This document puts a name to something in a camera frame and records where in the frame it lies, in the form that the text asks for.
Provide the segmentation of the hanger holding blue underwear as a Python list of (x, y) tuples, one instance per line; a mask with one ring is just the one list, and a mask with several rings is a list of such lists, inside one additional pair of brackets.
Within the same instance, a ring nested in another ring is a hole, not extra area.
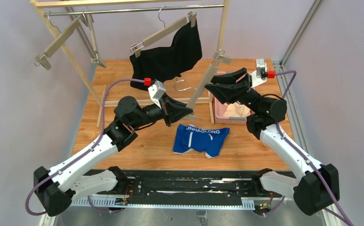
[(210, 83), (212, 78), (218, 73), (219, 64), (230, 64), (232, 62), (232, 58), (225, 55), (225, 51), (222, 49), (217, 50), (214, 53), (213, 61), (209, 65), (208, 69), (206, 70), (205, 74), (203, 75), (199, 85), (194, 87), (187, 87), (183, 89), (178, 89), (176, 86), (178, 83), (185, 81), (185, 79), (176, 81), (174, 84), (174, 89), (176, 91), (186, 91), (189, 89), (194, 89), (195, 92), (193, 93), (192, 97), (187, 101), (187, 107), (194, 109), (195, 105), (199, 103), (199, 99), (203, 100), (205, 104), (209, 105), (209, 112), (210, 112), (210, 122), (214, 124), (214, 108), (213, 108), (213, 98), (214, 96), (208, 92), (208, 98), (201, 98), (201, 95), (206, 91), (205, 85)]

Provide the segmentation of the beige underwear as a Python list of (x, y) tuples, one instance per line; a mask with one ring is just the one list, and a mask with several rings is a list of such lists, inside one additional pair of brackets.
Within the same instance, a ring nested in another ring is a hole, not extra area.
[(241, 105), (239, 103), (233, 103), (227, 105), (225, 112), (223, 113), (224, 117), (239, 117), (245, 118), (251, 114), (251, 110), (245, 105)]

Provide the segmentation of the blue underwear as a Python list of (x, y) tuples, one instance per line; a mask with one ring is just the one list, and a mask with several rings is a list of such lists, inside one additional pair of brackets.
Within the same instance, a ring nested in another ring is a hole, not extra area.
[(218, 157), (229, 135), (230, 128), (202, 129), (194, 125), (177, 127), (173, 153), (184, 154), (189, 151), (204, 153), (206, 158)]

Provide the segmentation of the black underwear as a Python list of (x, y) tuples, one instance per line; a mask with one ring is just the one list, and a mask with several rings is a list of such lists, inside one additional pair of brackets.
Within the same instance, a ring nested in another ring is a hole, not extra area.
[(170, 46), (142, 50), (138, 57), (132, 54), (129, 57), (133, 66), (132, 78), (172, 80), (191, 70), (202, 56), (198, 22), (194, 27), (188, 23), (175, 33)]

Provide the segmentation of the hanger holding black underwear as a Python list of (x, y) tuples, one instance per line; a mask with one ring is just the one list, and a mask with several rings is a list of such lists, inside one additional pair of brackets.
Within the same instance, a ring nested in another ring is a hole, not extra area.
[(191, 27), (195, 27), (197, 13), (193, 12), (193, 11), (188, 12), (187, 16), (184, 16), (184, 17), (176, 20), (172, 24), (166, 25), (165, 21), (160, 18), (160, 13), (165, 8), (166, 7), (163, 6), (158, 11), (158, 19), (161, 22), (163, 22), (164, 28), (157, 31), (156, 33), (150, 35), (149, 37), (143, 39), (140, 43), (135, 43), (131, 46), (130, 52), (133, 53), (136, 57), (139, 57), (141, 55), (142, 48), (146, 48), (146, 47), (156, 43), (157, 41), (163, 39), (164, 37), (168, 36), (169, 34), (179, 30), (183, 26), (190, 24)]

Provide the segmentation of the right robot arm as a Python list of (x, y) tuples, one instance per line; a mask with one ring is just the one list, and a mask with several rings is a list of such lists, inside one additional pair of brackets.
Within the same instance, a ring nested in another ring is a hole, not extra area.
[(339, 173), (332, 164), (323, 164), (290, 138), (282, 129), (287, 102), (284, 96), (260, 94), (256, 87), (278, 76), (275, 71), (248, 73), (245, 68), (216, 75), (205, 88), (222, 104), (239, 103), (252, 114), (246, 118), (248, 131), (269, 146), (289, 166), (293, 177), (265, 168), (252, 177), (257, 195), (277, 193), (294, 200), (304, 214), (311, 216), (336, 204), (340, 198)]

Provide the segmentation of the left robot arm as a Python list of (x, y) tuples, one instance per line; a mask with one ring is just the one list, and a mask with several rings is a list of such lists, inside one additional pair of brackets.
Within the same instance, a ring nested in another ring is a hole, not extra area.
[(64, 212), (73, 201), (102, 191), (123, 189), (126, 176), (118, 167), (85, 176), (102, 160), (117, 154), (137, 137), (136, 131), (164, 120), (167, 126), (193, 113), (193, 105), (172, 99), (167, 94), (153, 104), (140, 107), (132, 96), (123, 97), (114, 110), (114, 120), (88, 146), (49, 169), (43, 166), (33, 173), (33, 190), (50, 217)]

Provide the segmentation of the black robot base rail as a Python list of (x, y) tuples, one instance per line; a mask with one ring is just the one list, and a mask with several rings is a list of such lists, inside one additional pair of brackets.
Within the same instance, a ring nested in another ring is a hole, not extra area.
[(268, 212), (281, 195), (257, 192), (251, 170), (135, 170), (123, 171), (117, 188), (91, 196), (97, 207), (252, 210)]

